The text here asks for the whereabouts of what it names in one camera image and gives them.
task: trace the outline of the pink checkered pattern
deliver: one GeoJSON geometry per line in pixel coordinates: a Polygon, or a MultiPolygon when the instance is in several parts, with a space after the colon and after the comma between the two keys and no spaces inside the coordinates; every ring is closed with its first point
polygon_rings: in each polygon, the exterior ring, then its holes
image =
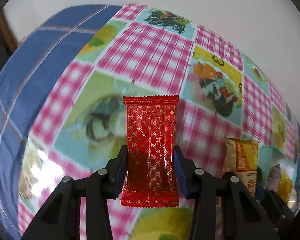
{"type": "Polygon", "coordinates": [[[141,5],[137,3],[129,3],[123,6],[115,15],[114,18],[122,20],[134,20],[138,14],[145,9],[146,5],[141,5]]]}
{"type": "Polygon", "coordinates": [[[92,65],[72,61],[57,80],[31,128],[31,132],[48,147],[53,143],[74,99],[92,70],[92,65]]]}
{"type": "Polygon", "coordinates": [[[185,82],[193,42],[164,29],[133,22],[97,67],[174,95],[185,82]]]}
{"type": "Polygon", "coordinates": [[[26,231],[30,222],[34,218],[34,214],[20,201],[18,200],[18,224],[19,232],[21,235],[26,231]]]}
{"type": "Polygon", "coordinates": [[[286,149],[284,155],[286,155],[290,160],[294,159],[294,147],[296,143],[296,137],[298,130],[290,124],[286,122],[287,132],[286,132],[286,149]]]}
{"type": "Polygon", "coordinates": [[[271,145],[272,109],[268,96],[244,75],[243,129],[271,145]]]}
{"type": "Polygon", "coordinates": [[[286,116],[286,104],[276,87],[269,81],[270,100],[278,108],[278,110],[286,116]]]}
{"type": "Polygon", "coordinates": [[[195,43],[207,48],[222,59],[228,61],[231,65],[243,72],[243,59],[241,52],[229,41],[225,40],[213,31],[198,25],[197,37],[195,43]]]}
{"type": "Polygon", "coordinates": [[[81,167],[79,164],[73,163],[72,160],[59,154],[56,150],[51,149],[48,158],[62,167],[63,175],[69,175],[74,179],[82,179],[89,177],[92,174],[90,170],[81,167]]]}
{"type": "MultiPolygon", "coordinates": [[[[61,178],[59,178],[58,181],[56,181],[55,185],[57,186],[60,181],[61,181],[61,178]]],[[[40,195],[40,199],[39,199],[40,207],[42,207],[42,205],[44,204],[44,202],[47,200],[47,198],[50,196],[51,193],[52,193],[52,191],[49,188],[44,188],[41,191],[41,195],[40,195]]]]}
{"type": "Polygon", "coordinates": [[[113,239],[124,240],[129,236],[131,225],[139,212],[138,208],[120,205],[120,198],[108,199],[108,211],[113,239]]]}
{"type": "Polygon", "coordinates": [[[299,136],[298,121],[297,121],[297,119],[295,119],[294,116],[292,116],[292,127],[293,127],[293,130],[296,131],[297,137],[298,137],[299,136]]]}
{"type": "Polygon", "coordinates": [[[221,176],[226,155],[224,137],[241,137],[241,130],[216,114],[181,99],[177,111],[177,137],[186,158],[212,176],[221,176]]]}

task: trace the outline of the plastic bag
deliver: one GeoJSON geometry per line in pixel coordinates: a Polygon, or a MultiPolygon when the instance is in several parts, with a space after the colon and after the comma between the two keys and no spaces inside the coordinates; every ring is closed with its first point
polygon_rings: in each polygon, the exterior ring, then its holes
{"type": "Polygon", "coordinates": [[[292,181],[288,173],[285,170],[281,169],[281,179],[279,182],[277,193],[285,203],[288,201],[291,189],[292,189],[292,181]]]}
{"type": "Polygon", "coordinates": [[[123,97],[128,167],[121,205],[179,205],[172,155],[178,96],[123,97]]]}
{"type": "Polygon", "coordinates": [[[273,166],[269,171],[268,180],[266,182],[266,187],[268,190],[274,190],[278,192],[279,183],[281,178],[281,168],[280,164],[273,166]]]}
{"type": "Polygon", "coordinates": [[[258,142],[227,137],[225,142],[227,153],[223,172],[234,172],[254,196],[257,183],[258,142]]]}

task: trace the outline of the blue checkered cloth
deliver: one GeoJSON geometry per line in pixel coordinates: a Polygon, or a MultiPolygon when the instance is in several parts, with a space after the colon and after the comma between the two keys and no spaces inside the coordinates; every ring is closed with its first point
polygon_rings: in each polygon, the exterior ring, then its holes
{"type": "Polygon", "coordinates": [[[121,8],[85,5],[64,9],[23,42],[0,73],[0,237],[20,239],[18,181],[26,138],[58,77],[121,8]]]}

